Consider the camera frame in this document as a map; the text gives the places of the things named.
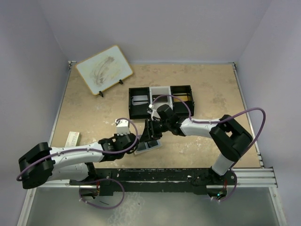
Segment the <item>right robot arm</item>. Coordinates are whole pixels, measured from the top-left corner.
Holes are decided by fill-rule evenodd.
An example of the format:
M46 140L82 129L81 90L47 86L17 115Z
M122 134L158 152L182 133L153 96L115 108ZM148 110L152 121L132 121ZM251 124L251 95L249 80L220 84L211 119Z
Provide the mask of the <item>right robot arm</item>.
M229 115L214 121L196 120L178 116L169 105L156 110L159 119L145 121L140 142L159 140L164 132L175 136L198 136L211 138L220 154L211 167L212 171L223 176L247 152L253 138L235 119Z

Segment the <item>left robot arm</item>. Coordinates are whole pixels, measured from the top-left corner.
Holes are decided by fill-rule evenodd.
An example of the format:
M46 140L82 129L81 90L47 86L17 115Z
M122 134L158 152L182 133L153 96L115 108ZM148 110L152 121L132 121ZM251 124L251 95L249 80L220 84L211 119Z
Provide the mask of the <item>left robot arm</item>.
M93 163L114 161L137 147L139 137L133 133L114 135L77 147L50 147L47 142L35 145L19 158L17 181L24 189L36 188L53 180L85 181L95 178Z

